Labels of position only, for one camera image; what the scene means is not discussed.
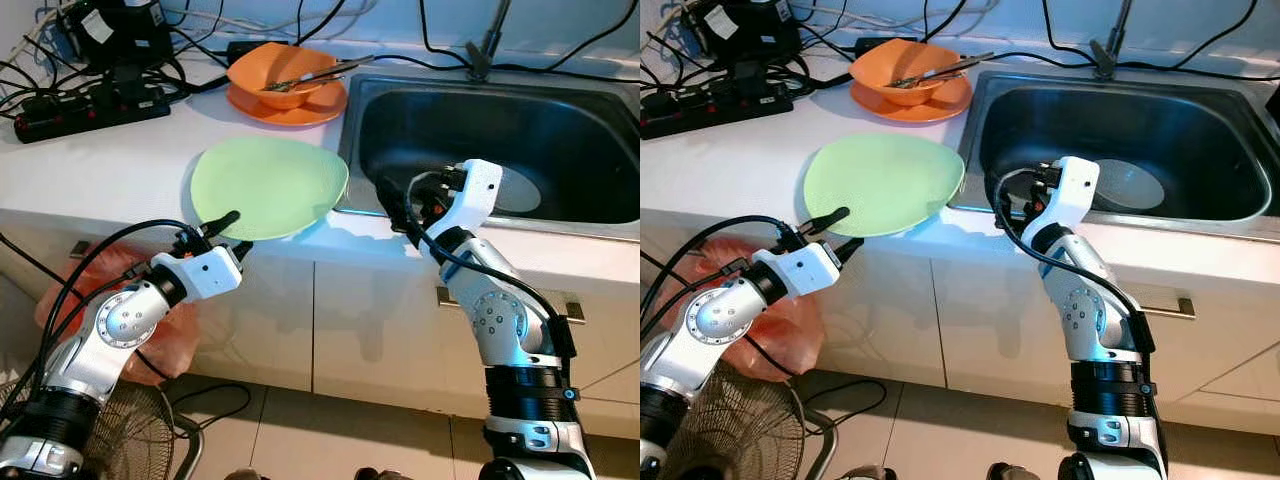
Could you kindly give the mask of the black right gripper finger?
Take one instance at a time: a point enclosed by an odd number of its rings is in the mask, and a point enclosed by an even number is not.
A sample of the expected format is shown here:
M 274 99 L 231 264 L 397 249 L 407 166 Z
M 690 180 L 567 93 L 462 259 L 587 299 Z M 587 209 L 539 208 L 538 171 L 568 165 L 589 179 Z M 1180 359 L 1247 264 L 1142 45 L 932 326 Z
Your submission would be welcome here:
M 988 192 L 989 206 L 995 215 L 995 225 L 1000 230 L 1016 230 L 1015 225 L 1011 224 L 1011 200 L 1006 189 L 1006 183 L 1015 175 L 1015 170 L 1001 174 Z
M 378 201 L 390 219 L 390 229 L 396 233 L 406 234 L 410 239 L 417 239 L 419 234 L 413 227 L 413 214 L 406 207 L 406 195 L 410 191 L 411 179 L 407 175 L 378 175 L 375 189 Z

